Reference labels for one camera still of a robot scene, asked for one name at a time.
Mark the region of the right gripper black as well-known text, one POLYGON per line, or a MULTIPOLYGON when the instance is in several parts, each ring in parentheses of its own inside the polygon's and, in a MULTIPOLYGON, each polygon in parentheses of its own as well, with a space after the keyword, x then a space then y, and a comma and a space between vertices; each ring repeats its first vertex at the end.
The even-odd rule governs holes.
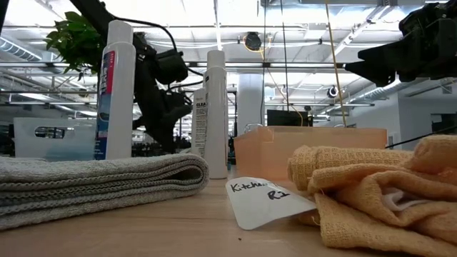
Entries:
POLYGON ((396 73, 401 81, 457 78, 457 0, 428 3, 401 20, 399 29, 403 37, 395 46, 361 50, 363 61, 346 64, 345 70, 377 87, 392 84, 396 73), (394 64, 396 72, 378 64, 394 64))

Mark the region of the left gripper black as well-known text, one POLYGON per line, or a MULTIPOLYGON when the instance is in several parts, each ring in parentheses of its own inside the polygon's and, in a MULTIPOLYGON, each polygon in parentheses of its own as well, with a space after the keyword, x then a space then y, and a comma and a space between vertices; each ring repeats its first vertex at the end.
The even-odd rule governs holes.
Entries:
POLYGON ((140 108, 141 117, 134 120, 133 125, 146 125, 146 133, 154 141, 155 148, 175 153, 174 127, 178 119, 191 112, 191 105, 184 103, 184 95, 168 94, 159 89, 150 65, 137 60, 134 101, 140 108), (153 125, 161 125, 161 130, 153 125))

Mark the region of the white plastic restorer bottle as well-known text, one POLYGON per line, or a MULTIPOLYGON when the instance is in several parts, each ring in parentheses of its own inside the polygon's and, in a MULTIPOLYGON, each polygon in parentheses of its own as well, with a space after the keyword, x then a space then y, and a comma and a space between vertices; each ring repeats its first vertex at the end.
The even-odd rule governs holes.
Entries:
POLYGON ((210 179, 224 179, 228 174, 228 100, 225 55, 221 50, 207 54, 205 90, 207 113, 204 158, 209 165, 210 179))
POLYGON ((191 152, 204 157, 206 144, 206 90, 194 91, 192 125, 191 125, 191 152))
POLYGON ((109 23, 99 77, 96 160, 131 156, 136 67, 133 35, 133 28, 126 22, 113 20, 109 23))

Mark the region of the grey waffle towel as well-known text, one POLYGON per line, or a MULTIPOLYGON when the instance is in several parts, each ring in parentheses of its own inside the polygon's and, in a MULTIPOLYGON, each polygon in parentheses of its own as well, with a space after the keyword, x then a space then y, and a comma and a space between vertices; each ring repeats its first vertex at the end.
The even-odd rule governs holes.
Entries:
POLYGON ((92 161, 0 157, 0 231, 192 196, 209 182, 190 153, 92 161))

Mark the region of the orange-yellow waffle cloth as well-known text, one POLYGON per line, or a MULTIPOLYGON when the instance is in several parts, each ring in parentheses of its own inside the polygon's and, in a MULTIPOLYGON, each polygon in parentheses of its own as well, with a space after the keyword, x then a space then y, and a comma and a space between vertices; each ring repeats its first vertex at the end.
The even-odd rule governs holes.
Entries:
POLYGON ((413 151, 302 146, 288 177, 315 203, 298 218, 325 246, 457 257, 457 136, 413 151))

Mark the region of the clear plastic bin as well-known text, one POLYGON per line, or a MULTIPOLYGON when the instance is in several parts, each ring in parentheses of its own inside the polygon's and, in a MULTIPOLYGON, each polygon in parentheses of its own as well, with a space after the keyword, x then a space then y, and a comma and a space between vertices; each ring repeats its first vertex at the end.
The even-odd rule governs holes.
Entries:
POLYGON ((244 136, 255 136, 260 128, 263 128, 263 124, 250 123, 246 124, 243 129, 244 136))

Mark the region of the black monitor screen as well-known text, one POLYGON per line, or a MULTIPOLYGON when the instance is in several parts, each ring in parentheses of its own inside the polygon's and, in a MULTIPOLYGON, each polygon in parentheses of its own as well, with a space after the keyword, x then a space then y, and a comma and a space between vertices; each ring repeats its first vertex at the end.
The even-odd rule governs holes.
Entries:
POLYGON ((313 118, 306 111, 267 111, 268 126, 313 126, 313 118))

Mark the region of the orange translucent plastic bin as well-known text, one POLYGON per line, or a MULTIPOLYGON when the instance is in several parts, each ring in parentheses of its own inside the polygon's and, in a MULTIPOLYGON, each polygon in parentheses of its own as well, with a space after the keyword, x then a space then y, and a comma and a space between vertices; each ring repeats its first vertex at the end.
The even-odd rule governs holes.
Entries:
POLYGON ((261 126, 234 139, 238 176, 286 181, 287 165, 301 146, 384 148, 387 130, 382 128, 336 128, 261 126))

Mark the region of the white handwritten label card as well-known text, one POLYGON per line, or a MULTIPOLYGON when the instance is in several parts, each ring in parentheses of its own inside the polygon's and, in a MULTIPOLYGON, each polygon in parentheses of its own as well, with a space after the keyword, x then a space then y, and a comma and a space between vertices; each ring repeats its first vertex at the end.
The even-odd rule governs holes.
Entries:
POLYGON ((316 209, 313 201, 263 178, 233 178, 226 191, 238 226, 247 231, 316 209))

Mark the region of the potted green plant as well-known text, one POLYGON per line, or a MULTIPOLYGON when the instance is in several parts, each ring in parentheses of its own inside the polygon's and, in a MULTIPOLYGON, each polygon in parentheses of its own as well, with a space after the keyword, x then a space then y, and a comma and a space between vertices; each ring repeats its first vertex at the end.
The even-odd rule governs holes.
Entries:
POLYGON ((101 34, 82 15, 67 11, 65 20, 55 21, 54 30, 44 39, 46 49, 56 49, 68 66, 64 73, 86 71, 99 76, 104 42, 101 34))

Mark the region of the frosted white plastic bin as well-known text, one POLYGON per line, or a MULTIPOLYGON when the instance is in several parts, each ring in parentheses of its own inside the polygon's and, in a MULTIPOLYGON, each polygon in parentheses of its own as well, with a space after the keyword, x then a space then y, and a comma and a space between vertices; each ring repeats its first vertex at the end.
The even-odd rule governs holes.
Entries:
POLYGON ((47 161, 87 161, 94 157, 94 120, 24 118, 14 119, 17 158, 47 161))

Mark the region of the silver spiral air duct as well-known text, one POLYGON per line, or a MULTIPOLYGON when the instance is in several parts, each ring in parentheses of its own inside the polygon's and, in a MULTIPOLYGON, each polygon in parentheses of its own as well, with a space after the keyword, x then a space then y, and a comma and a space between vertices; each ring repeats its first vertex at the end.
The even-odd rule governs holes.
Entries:
POLYGON ((371 91, 368 91, 360 96, 357 96, 354 99, 351 99, 349 101, 350 104, 355 104, 360 101, 364 100, 370 100, 370 101, 375 101, 380 98, 383 98, 385 96, 389 96, 391 94, 394 94, 398 91, 401 91, 403 89, 406 89, 410 86, 414 86, 416 84, 420 84, 424 81, 427 81, 428 79, 426 78, 419 78, 411 82, 400 82, 399 80, 395 80, 392 84, 389 84, 384 87, 377 87, 376 89, 373 89, 371 91))

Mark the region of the black aluminium table frame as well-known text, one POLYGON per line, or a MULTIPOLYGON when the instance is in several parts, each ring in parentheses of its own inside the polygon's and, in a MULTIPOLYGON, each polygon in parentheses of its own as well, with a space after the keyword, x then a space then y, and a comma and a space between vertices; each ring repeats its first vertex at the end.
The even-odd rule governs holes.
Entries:
POLYGON ((0 34, 3 29, 8 6, 9 6, 9 0, 0 0, 0 34))

